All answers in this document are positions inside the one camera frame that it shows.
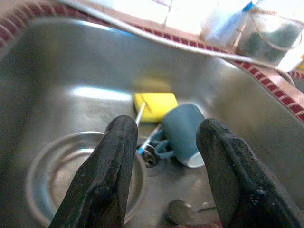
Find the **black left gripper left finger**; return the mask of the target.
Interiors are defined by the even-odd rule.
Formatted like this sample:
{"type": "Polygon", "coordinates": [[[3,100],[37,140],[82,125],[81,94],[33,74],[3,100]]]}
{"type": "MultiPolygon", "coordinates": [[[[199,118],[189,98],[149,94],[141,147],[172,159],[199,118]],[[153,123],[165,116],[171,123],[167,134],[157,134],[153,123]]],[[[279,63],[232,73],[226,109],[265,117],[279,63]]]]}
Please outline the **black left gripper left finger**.
{"type": "Polygon", "coordinates": [[[137,138],[137,124],[127,115],[108,124],[48,228],[123,228],[137,138]]]}

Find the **blue plastic mug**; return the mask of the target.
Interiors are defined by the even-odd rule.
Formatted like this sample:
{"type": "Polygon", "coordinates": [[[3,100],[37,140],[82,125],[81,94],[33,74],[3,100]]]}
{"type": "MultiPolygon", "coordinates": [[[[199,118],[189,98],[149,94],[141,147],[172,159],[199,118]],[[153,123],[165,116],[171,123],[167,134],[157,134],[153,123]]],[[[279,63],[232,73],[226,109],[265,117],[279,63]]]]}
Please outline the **blue plastic mug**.
{"type": "Polygon", "coordinates": [[[161,128],[153,135],[151,144],[160,159],[176,157],[189,168],[205,163],[196,145],[196,132],[205,117],[194,104],[182,104],[169,111],[161,128]]]}

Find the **steel sink basin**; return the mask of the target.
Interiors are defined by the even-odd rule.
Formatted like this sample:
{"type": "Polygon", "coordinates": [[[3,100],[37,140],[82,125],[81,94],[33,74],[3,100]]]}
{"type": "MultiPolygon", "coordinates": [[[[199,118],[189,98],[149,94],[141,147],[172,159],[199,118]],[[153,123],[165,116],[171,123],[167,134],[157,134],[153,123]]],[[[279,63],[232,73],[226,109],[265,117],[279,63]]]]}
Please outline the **steel sink basin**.
{"type": "Polygon", "coordinates": [[[28,170],[59,137],[135,117],[133,94],[171,92],[243,138],[304,210],[304,122],[260,73],[74,19],[38,19],[0,60],[0,228],[43,228],[28,170]]]}

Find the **round steel bowl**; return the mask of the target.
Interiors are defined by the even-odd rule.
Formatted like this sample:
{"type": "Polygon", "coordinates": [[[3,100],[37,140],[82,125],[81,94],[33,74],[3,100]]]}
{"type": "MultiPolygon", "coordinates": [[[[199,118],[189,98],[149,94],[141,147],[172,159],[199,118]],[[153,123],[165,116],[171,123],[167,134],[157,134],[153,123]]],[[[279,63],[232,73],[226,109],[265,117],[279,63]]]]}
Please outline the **round steel bowl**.
{"type": "Polygon", "coordinates": [[[45,146],[27,174],[26,199],[43,228],[55,216],[78,168],[103,138],[102,132],[79,132],[59,137],[45,146]]]}

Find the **clear plastic bucket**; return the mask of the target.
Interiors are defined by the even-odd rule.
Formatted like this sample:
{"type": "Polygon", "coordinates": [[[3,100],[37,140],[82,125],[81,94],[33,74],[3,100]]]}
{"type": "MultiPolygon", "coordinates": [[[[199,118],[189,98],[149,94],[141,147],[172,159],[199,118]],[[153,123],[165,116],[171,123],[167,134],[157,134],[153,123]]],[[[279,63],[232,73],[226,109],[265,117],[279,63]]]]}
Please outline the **clear plastic bucket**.
{"type": "Polygon", "coordinates": [[[248,14],[236,52],[277,66],[303,39],[304,22],[255,10],[248,14]]]}

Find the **thin utensil teal tip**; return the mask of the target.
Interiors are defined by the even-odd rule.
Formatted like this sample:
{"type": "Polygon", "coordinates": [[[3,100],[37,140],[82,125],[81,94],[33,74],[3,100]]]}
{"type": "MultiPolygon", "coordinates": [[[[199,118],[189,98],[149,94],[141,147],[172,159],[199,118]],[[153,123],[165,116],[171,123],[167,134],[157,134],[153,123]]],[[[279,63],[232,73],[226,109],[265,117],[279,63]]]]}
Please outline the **thin utensil teal tip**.
{"type": "Polygon", "coordinates": [[[145,141],[138,148],[138,154],[142,155],[148,146],[148,144],[157,144],[163,134],[163,130],[161,125],[157,125],[156,128],[152,131],[152,133],[145,139],[145,141]]]}

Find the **blue toothbrush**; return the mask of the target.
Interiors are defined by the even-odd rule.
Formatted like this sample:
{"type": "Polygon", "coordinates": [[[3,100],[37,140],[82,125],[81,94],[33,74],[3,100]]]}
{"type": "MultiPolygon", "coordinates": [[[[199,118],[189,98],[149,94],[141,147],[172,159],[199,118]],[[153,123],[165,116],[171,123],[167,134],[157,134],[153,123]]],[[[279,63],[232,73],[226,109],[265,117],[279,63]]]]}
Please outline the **blue toothbrush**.
{"type": "Polygon", "coordinates": [[[252,0],[231,0],[224,7],[225,14],[220,21],[219,35],[225,38],[232,36],[253,6],[252,0]]]}

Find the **thin white stick utensil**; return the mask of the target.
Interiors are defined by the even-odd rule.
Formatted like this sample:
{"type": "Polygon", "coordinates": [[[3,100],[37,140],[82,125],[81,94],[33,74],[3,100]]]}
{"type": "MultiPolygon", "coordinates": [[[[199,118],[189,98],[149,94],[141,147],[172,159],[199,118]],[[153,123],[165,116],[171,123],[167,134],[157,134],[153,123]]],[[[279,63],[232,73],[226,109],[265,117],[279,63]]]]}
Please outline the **thin white stick utensil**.
{"type": "Polygon", "coordinates": [[[146,103],[142,102],[141,107],[140,107],[139,111],[137,112],[137,116],[136,116],[136,119],[135,119],[135,122],[136,122],[137,126],[139,126],[139,124],[140,124],[142,114],[144,112],[145,107],[146,107],[146,103]]]}

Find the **bright yellow sponge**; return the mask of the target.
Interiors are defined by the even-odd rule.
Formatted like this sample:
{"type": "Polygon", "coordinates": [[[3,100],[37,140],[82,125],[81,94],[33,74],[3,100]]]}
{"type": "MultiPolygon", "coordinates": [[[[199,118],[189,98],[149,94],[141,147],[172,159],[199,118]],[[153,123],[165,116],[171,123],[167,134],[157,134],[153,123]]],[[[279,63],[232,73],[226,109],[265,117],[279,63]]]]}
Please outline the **bright yellow sponge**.
{"type": "Polygon", "coordinates": [[[178,106],[174,93],[134,93],[133,104],[136,112],[142,102],[146,103],[146,107],[141,123],[159,123],[169,111],[178,106]]]}

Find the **translucent toothbrush cup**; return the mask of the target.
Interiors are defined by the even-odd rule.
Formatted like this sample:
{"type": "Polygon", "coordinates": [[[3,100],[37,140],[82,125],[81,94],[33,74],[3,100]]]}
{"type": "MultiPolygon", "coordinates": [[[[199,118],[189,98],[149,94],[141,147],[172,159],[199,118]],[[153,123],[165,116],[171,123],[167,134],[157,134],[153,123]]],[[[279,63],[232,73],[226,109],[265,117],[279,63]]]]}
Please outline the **translucent toothbrush cup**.
{"type": "Polygon", "coordinates": [[[209,16],[206,17],[204,21],[201,22],[200,37],[204,41],[214,46],[226,47],[232,40],[236,31],[232,36],[227,38],[219,35],[220,21],[223,19],[224,14],[224,8],[216,8],[209,16]]]}

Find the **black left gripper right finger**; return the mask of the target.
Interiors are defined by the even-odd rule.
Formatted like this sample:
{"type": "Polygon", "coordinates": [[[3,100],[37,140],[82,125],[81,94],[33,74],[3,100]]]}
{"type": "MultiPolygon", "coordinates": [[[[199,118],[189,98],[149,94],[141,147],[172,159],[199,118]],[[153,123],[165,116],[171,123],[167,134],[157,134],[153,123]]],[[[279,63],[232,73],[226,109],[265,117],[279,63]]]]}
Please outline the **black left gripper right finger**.
{"type": "Polygon", "coordinates": [[[196,145],[224,228],[304,228],[304,216],[288,191],[227,125],[205,119],[196,145]]]}

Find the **steel ladle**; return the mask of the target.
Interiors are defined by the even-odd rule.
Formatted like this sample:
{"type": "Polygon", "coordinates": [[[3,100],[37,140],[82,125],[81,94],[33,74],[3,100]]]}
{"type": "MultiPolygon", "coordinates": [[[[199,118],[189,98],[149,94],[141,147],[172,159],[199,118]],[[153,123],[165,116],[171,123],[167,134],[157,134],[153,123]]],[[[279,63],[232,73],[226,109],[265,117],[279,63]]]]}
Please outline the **steel ladle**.
{"type": "Polygon", "coordinates": [[[194,209],[185,201],[173,200],[168,204],[167,216],[177,225],[205,225],[209,222],[201,217],[201,213],[216,209],[216,207],[194,209]]]}

